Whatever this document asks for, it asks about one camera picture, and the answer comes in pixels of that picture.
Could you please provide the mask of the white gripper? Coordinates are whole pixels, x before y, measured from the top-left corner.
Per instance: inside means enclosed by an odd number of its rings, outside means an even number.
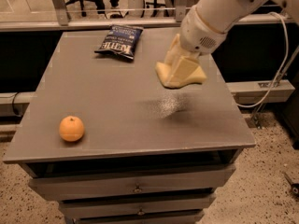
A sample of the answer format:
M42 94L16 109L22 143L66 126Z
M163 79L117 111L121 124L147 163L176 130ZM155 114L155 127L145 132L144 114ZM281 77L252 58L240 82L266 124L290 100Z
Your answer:
M209 54L226 39L227 34L213 31L198 15L196 6L192 6L180 25L165 55L164 62L172 65L167 78L168 87L184 87L202 82L202 68L193 58L181 56L182 48L189 52Z

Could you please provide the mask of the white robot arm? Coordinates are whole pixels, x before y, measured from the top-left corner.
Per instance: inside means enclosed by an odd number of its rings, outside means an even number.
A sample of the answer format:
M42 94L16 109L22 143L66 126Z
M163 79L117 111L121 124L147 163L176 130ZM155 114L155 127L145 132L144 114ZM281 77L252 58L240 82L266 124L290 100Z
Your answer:
M202 83L206 76L198 57L212 53L230 29L268 0L199 0L184 17L180 31L164 59L165 69L158 70L167 88ZM299 22L299 0L271 0Z

